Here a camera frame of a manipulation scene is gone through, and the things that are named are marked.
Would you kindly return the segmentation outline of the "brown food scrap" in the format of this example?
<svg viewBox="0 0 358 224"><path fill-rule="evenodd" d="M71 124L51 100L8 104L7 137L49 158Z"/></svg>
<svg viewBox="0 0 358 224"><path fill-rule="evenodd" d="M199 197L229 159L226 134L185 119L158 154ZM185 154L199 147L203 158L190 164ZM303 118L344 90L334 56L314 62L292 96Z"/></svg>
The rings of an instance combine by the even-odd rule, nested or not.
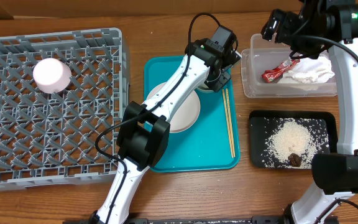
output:
<svg viewBox="0 0 358 224"><path fill-rule="evenodd" d="M301 160L301 157L298 154L291 153L288 156L288 160L290 161L290 165L292 167L300 167L301 166L302 160Z"/></svg>

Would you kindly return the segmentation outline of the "red snack wrapper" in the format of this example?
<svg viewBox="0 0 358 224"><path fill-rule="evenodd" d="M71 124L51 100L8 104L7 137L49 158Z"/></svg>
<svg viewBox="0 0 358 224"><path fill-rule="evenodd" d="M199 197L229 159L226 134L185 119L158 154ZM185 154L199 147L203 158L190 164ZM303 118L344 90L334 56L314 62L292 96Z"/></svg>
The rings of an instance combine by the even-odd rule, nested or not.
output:
<svg viewBox="0 0 358 224"><path fill-rule="evenodd" d="M261 74L261 77L265 82L272 83L273 81L279 79L286 71L291 70L298 63L300 63L300 59L288 58L274 69L264 71L264 73Z"/></svg>

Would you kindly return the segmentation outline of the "grey saucer bowl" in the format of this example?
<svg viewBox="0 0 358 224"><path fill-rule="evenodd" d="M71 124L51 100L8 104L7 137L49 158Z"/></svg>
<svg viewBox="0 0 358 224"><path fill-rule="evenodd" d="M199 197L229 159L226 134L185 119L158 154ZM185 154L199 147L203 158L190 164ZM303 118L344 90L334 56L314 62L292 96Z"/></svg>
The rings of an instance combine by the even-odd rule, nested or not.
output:
<svg viewBox="0 0 358 224"><path fill-rule="evenodd" d="M203 93L213 93L214 91L211 90L207 85L205 85L204 83L199 85L197 87L197 89Z"/></svg>

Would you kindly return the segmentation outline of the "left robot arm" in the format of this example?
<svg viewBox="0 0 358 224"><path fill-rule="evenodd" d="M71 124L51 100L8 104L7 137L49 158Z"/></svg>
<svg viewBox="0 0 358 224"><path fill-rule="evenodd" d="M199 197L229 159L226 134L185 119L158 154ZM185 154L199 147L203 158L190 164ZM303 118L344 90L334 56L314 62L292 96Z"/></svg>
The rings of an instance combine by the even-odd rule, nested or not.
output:
<svg viewBox="0 0 358 224"><path fill-rule="evenodd" d="M124 223L144 174L161 159L170 134L174 114L200 85L218 92L230 80L227 70L241 56L232 30L219 26L212 38L190 42L173 75L156 94L127 106L116 144L119 151L110 159L118 162L117 172L103 205L94 211L90 223Z"/></svg>

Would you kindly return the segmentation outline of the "small white bowl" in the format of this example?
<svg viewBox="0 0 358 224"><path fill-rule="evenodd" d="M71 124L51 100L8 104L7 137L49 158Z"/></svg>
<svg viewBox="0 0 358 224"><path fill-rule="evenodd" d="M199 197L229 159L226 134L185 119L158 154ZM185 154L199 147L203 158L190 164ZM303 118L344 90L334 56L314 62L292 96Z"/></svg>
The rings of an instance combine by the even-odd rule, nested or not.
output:
<svg viewBox="0 0 358 224"><path fill-rule="evenodd" d="M71 82L69 66L55 58L39 61L33 69L32 76L39 90L48 94L63 91Z"/></svg>

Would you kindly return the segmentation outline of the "white rice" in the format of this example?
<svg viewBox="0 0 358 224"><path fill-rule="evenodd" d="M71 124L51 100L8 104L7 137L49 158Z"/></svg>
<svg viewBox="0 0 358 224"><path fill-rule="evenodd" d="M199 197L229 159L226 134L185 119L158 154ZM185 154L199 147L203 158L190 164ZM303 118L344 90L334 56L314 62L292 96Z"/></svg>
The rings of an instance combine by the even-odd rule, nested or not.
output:
<svg viewBox="0 0 358 224"><path fill-rule="evenodd" d="M329 151L329 134L323 119L263 118L262 166L266 168L311 169L315 154ZM298 154L302 163L292 167L288 156Z"/></svg>

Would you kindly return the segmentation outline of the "large white plate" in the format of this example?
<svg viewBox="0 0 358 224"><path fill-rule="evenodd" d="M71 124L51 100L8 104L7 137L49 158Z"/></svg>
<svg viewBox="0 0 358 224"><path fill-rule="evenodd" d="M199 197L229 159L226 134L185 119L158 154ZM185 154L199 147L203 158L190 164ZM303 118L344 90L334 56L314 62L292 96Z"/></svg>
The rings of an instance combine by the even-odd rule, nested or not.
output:
<svg viewBox="0 0 358 224"><path fill-rule="evenodd" d="M197 93L192 91L173 115L170 121L170 133L180 133L189 129L196 123L200 111L200 99Z"/></svg>

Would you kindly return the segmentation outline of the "white napkin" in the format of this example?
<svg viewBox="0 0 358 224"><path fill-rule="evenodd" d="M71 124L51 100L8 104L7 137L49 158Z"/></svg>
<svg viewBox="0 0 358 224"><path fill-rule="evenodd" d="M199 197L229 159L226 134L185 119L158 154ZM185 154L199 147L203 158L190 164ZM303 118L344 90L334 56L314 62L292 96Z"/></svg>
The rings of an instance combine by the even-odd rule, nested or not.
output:
<svg viewBox="0 0 358 224"><path fill-rule="evenodd" d="M334 76L328 55L321 54L317 59L301 59L283 73L278 83L326 83Z"/></svg>

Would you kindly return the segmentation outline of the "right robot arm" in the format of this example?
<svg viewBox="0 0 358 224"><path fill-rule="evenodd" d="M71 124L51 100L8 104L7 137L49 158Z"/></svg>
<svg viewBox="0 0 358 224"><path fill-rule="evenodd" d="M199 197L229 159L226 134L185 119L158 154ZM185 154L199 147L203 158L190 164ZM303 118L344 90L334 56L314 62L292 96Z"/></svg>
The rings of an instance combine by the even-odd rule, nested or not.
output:
<svg viewBox="0 0 358 224"><path fill-rule="evenodd" d="M337 223L333 210L358 194L358 3L304 1L298 14L275 9L261 35L305 57L328 52L336 77L340 131L336 152L314 156L313 183L303 196L283 215L255 216L253 221Z"/></svg>

